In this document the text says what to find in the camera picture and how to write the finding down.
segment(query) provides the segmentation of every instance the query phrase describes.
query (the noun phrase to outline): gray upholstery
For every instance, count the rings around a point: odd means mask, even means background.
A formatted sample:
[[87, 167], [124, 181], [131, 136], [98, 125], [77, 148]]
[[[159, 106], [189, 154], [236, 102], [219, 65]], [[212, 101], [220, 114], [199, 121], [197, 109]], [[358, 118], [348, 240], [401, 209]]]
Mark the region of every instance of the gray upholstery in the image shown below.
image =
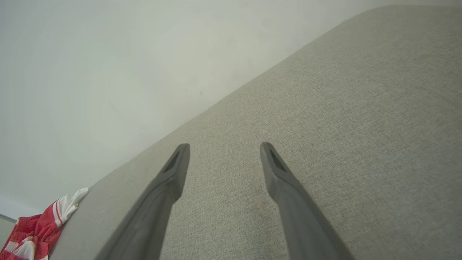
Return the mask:
[[462, 9], [343, 22], [97, 182], [51, 259], [92, 259], [191, 144], [167, 259], [281, 259], [259, 158], [271, 142], [357, 259], [462, 259]]

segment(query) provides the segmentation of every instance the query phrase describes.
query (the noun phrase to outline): red fabric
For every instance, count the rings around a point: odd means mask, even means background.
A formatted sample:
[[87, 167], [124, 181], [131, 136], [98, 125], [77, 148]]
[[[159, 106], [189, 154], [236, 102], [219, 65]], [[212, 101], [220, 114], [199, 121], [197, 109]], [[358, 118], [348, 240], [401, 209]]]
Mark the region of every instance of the red fabric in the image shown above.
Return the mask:
[[[59, 228], [56, 224], [55, 217], [53, 215], [53, 207], [57, 207], [57, 202], [51, 204], [50, 207], [48, 207], [41, 215], [20, 217], [10, 234], [8, 241], [2, 248], [0, 260], [28, 259], [26, 255], [21, 253], [17, 254], [15, 252], [16, 249], [19, 249], [25, 242], [28, 241], [32, 241], [35, 245], [34, 256], [36, 260], [47, 259], [49, 252], [51, 252], [61, 235], [62, 227], [61, 220], [58, 220], [58, 223], [60, 224]], [[33, 250], [33, 246], [30, 242], [25, 246]]]

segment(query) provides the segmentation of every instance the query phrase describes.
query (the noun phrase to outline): gray fabric surface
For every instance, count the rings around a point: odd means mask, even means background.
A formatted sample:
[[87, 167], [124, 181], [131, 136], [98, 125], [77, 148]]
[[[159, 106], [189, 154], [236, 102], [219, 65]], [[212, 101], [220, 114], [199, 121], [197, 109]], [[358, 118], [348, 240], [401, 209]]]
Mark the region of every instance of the gray fabric surface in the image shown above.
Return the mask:
[[462, 9], [389, 6], [335, 27], [96, 183], [51, 259], [92, 259], [191, 144], [166, 259], [282, 259], [262, 141], [357, 259], [462, 259]]

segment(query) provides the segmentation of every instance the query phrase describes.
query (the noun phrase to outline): red and white garment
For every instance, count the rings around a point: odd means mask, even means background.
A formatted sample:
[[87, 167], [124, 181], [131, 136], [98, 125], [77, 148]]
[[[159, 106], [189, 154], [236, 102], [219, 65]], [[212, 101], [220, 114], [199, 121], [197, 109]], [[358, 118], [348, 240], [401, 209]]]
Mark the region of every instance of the red and white garment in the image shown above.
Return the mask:
[[20, 217], [0, 252], [0, 260], [47, 260], [61, 235], [60, 227], [77, 210], [88, 188], [66, 195], [41, 215]]

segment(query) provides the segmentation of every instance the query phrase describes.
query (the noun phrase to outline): striped cloth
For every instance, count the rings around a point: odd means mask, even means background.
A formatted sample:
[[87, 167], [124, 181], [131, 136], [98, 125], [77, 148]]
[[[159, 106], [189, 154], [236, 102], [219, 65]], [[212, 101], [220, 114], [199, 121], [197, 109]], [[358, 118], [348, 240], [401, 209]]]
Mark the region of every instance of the striped cloth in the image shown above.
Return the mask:
[[0, 252], [0, 260], [47, 260], [61, 234], [60, 228], [74, 211], [88, 188], [66, 195], [41, 215], [20, 217]]

